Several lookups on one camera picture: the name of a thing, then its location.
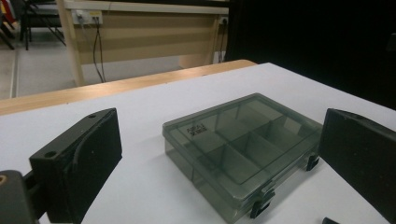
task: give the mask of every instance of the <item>white tabletop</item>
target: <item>white tabletop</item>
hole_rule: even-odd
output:
[[[270,63],[67,105],[0,117],[0,170],[31,170],[29,157],[88,114],[116,107],[122,160],[83,223],[223,223],[164,154],[162,125],[171,119],[259,92],[323,123],[327,108],[360,114],[396,130],[396,111],[299,76]],[[238,223],[388,223],[321,160],[276,189],[258,218]],[[48,223],[47,217],[40,219]]]

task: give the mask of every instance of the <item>plastic organizer box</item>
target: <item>plastic organizer box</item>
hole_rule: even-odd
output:
[[[294,168],[311,170],[320,134],[258,93],[163,125],[166,154],[228,223],[259,215]]]

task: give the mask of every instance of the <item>wall outlet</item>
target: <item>wall outlet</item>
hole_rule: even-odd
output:
[[[102,11],[100,10],[82,10],[82,9],[73,9],[72,10],[72,18],[74,24],[96,24],[99,21],[99,24],[103,24]]]

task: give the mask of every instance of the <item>chair leg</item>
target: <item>chair leg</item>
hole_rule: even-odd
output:
[[[28,28],[25,30],[25,48],[26,50],[29,50],[29,36],[30,36],[30,31]]]
[[[9,25],[9,27],[11,27],[12,30],[15,30],[15,27],[12,25],[12,22],[9,21],[9,19],[7,19],[7,17],[3,16],[4,21],[7,22],[7,24]]]
[[[8,30],[8,28],[3,23],[0,24],[0,28],[8,38],[15,38],[15,36]]]
[[[3,35],[3,33],[0,33],[0,38],[8,45],[10,49],[14,49],[14,46],[9,43],[8,39]]]

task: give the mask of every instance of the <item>screw hole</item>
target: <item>screw hole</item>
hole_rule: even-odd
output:
[[[6,183],[7,181],[7,176],[6,175],[0,175],[0,185]]]
[[[51,157],[53,157],[53,156],[55,156],[55,155],[56,155],[56,152],[51,151],[51,152],[47,152],[47,153],[44,155],[44,157],[45,157],[45,158],[51,158]]]

